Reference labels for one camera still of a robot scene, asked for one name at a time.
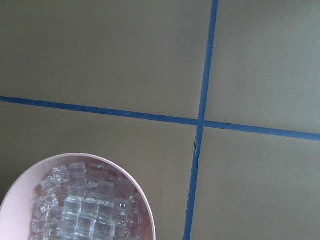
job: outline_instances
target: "bowl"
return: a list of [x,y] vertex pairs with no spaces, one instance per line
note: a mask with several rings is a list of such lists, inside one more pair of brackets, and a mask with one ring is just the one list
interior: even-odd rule
[[155,221],[146,195],[137,181],[112,161],[85,153],[66,153],[49,157],[25,171],[11,186],[0,207],[0,240],[28,240],[35,205],[41,196],[39,183],[51,174],[53,168],[73,163],[105,163],[127,177],[145,202],[142,240],[156,240]]

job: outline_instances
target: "tile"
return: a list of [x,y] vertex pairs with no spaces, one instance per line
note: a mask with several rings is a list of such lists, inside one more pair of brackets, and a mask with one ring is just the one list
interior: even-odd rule
[[320,142],[205,128],[191,239],[318,239]]
[[206,120],[319,134],[319,10],[219,1]]
[[152,209],[158,239],[181,239],[196,127],[0,102],[0,199],[29,167],[88,153],[128,171]]
[[0,96],[197,118],[210,0],[1,5]]

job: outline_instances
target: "blue line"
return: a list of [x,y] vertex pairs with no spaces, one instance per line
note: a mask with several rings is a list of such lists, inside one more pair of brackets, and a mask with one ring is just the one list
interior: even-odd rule
[[188,196],[188,202],[187,202],[187,208],[186,208],[185,227],[184,227],[184,236],[183,236],[184,240],[190,240],[190,237],[191,237],[191,229],[192,229],[195,198],[196,198],[196,188],[197,188],[197,180],[198,180],[199,156],[201,152],[202,136],[203,136],[204,124],[205,124],[205,114],[206,114],[212,53],[214,48],[217,11],[218,11],[218,0],[212,0],[198,121],[197,121],[196,134],[195,134],[195,151],[193,152],[189,196]]
[[51,108],[51,109],[63,109],[63,110],[78,111],[78,112],[93,113],[93,114],[119,116],[119,117],[133,118],[133,119],[152,120],[152,121],[174,123],[174,124],[185,124],[185,125],[192,125],[192,126],[197,125],[197,120],[190,119],[190,118],[156,115],[156,114],[141,113],[141,112],[134,112],[134,111],[123,111],[123,110],[74,105],[74,104],[66,104],[66,103],[51,102],[51,101],[40,101],[40,100],[31,100],[31,99],[25,99],[25,98],[0,96],[0,102],[45,107],[45,108]]
[[204,126],[208,128],[214,128],[214,129],[234,130],[234,131],[241,131],[241,132],[247,132],[247,133],[281,136],[286,138],[320,141],[320,134],[300,132],[300,131],[289,131],[289,130],[267,128],[267,127],[257,127],[257,126],[247,126],[247,125],[239,125],[239,124],[232,124],[232,123],[216,122],[216,121],[205,121]]

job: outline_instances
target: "cube cluster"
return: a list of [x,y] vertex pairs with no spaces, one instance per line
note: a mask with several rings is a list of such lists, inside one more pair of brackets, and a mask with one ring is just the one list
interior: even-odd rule
[[142,196],[112,166],[84,162],[55,167],[40,183],[29,240],[141,240]]

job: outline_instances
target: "blue tape strip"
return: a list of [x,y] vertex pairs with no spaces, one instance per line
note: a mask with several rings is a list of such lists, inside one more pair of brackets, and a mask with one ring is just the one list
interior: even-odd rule
[[186,209],[185,217],[185,227],[184,227],[184,240],[190,240],[191,229],[194,215],[194,206],[196,198],[196,188],[198,180],[198,165],[199,156],[201,152],[202,136],[204,131],[206,105],[207,105],[207,95],[210,79],[210,70],[212,62],[212,53],[214,48],[215,30],[216,30],[216,19],[218,11],[218,0],[212,0],[211,14],[210,14],[210,24],[209,24],[209,34],[205,53],[205,62],[203,70],[201,97],[198,113],[198,121],[195,134],[195,151],[193,152],[193,162],[191,169],[191,178],[189,186],[189,196]]
[[287,138],[320,141],[320,134],[300,132],[300,131],[289,131],[289,130],[281,130],[281,129],[274,129],[274,128],[266,128],[266,127],[216,122],[216,121],[205,121],[204,126],[208,128],[214,128],[214,129],[234,130],[234,131],[241,131],[241,132],[247,132],[247,133],[266,134],[266,135],[274,135],[274,136],[281,136],[281,137],[287,137]]
[[66,104],[66,103],[59,103],[59,102],[40,101],[40,100],[31,100],[31,99],[25,99],[25,98],[5,97],[5,96],[0,96],[0,101],[6,102],[6,103],[12,103],[12,104],[22,104],[22,105],[30,105],[30,106],[37,106],[37,107],[52,108],[52,109],[63,109],[63,110],[119,116],[119,117],[133,118],[133,119],[145,119],[145,120],[174,123],[174,124],[185,124],[185,125],[192,125],[192,126],[197,125],[196,119],[176,117],[176,116],[156,115],[156,114],[140,113],[140,112],[134,112],[134,111],[123,111],[123,110],[115,110],[115,109],[108,109],[108,108],[73,105],[73,104]]

